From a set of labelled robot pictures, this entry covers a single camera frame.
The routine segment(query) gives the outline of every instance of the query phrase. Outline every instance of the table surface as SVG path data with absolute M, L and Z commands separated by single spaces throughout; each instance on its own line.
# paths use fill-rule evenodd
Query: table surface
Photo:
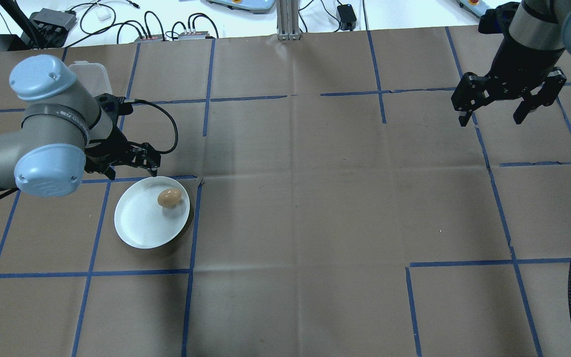
M 116 203 L 146 174 L 125 167 L 0 201 L 0 356 L 571 356 L 571 58 L 559 103 L 516 125 L 496 102 L 461 128 L 453 88 L 500 42 L 439 27 L 45 50 L 176 118 L 160 174 L 193 217 L 170 244 L 124 244 Z M 0 133 L 25 108 L 7 76 L 37 53 L 0 53 Z M 173 141 L 146 106 L 120 126 Z
M 338 4 L 336 0 L 324 0 L 327 9 L 335 14 L 335 6 Z M 506 3 L 507 0 L 485 0 L 491 6 L 496 7 Z M 18 0 L 18 4 L 26 15 L 41 8 L 65 10 L 70 6 L 79 4 L 77 0 Z M 230 10 L 219 4 L 210 4 L 206 0 L 141 0 L 140 9 L 135 9 L 123 0 L 104 1 L 115 8 L 117 13 L 117 21 L 139 20 L 143 21 L 143 14 L 147 10 L 152 10 L 160 16 L 165 30 L 170 30 L 176 21 L 186 21 L 189 14 L 202 12 L 213 18 L 217 25 L 220 36 L 225 38 L 235 38 L 244 36 L 267 36 L 276 33 L 277 26 L 277 10 L 273 6 L 267 14 L 252 14 L 248 11 Z M 307 4 L 307 0 L 301 1 L 301 7 Z M 362 11 L 361 0 L 346 0 L 344 4 L 352 4 L 358 16 L 357 30 L 365 29 L 364 15 Z M 371 30 L 379 29 L 405 29 L 414 27 L 438 27 L 438 26 L 456 26 L 456 25 L 473 25 L 478 23 L 478 19 L 473 14 L 460 9 L 456 0 L 366 0 L 365 7 L 367 9 L 367 18 L 369 20 L 369 28 Z M 2 11 L 4 18 L 10 30 L 14 34 L 21 34 L 20 28 Z M 308 25 L 310 32 L 332 32 L 336 30 L 336 22 L 331 19 L 323 10 L 320 0 L 315 0 L 308 9 L 301 12 L 304 20 Z M 158 24 L 151 17 L 150 27 L 156 31 Z M 84 28 L 88 32 L 101 29 L 109 25 L 110 21 L 99 22 L 93 11 L 86 16 Z M 212 32 L 211 25 L 207 20 L 199 20 L 198 30 L 209 30 Z M 78 46 L 91 45 L 110 45 L 116 43 L 117 28 L 109 30 L 105 34 L 93 36 L 86 39 Z M 0 34 L 6 34 L 7 29 L 0 17 Z M 70 32 L 66 45 L 84 37 L 85 34 L 80 27 Z M 131 27 L 121 32 L 120 43 L 131 43 L 136 38 L 136 33 Z

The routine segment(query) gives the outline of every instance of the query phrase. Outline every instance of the white plate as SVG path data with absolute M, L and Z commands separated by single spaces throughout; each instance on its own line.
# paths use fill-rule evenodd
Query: white plate
M 173 208 L 158 205 L 163 190 L 176 188 L 182 200 Z M 188 220 L 188 192 L 169 177 L 149 177 L 134 183 L 120 197 L 114 212 L 114 226 L 123 242 L 134 248 L 150 249 L 172 240 Z

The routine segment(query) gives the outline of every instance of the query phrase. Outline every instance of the brown egg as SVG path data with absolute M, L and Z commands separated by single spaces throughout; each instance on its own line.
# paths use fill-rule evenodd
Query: brown egg
M 182 200 L 182 191 L 178 189 L 166 189 L 158 195 L 158 205 L 165 208 L 173 208 Z

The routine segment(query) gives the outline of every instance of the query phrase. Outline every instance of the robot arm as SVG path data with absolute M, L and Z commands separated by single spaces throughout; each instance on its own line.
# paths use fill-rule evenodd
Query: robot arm
M 565 49 L 571 54 L 571 0 L 504 4 L 482 16 L 479 31 L 503 33 L 504 39 L 488 74 L 465 73 L 451 97 L 461 126 L 495 100 L 523 99 L 513 115 L 516 124 L 539 106 L 553 104 L 567 80 L 555 65 Z
M 117 126 L 132 113 L 124 97 L 91 97 L 61 60 L 38 55 L 21 61 L 10 85 L 27 102 L 22 129 L 0 135 L 0 191 L 18 187 L 35 196 L 65 196 L 84 172 L 115 178 L 113 166 L 147 169 L 156 176 L 161 153 L 128 142 Z

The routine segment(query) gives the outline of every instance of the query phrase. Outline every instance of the power adapter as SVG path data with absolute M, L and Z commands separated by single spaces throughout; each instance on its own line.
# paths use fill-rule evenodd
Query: power adapter
M 336 17 L 341 22 L 340 29 L 343 31 L 353 31 L 356 27 L 356 14 L 351 4 L 339 5 L 336 7 Z

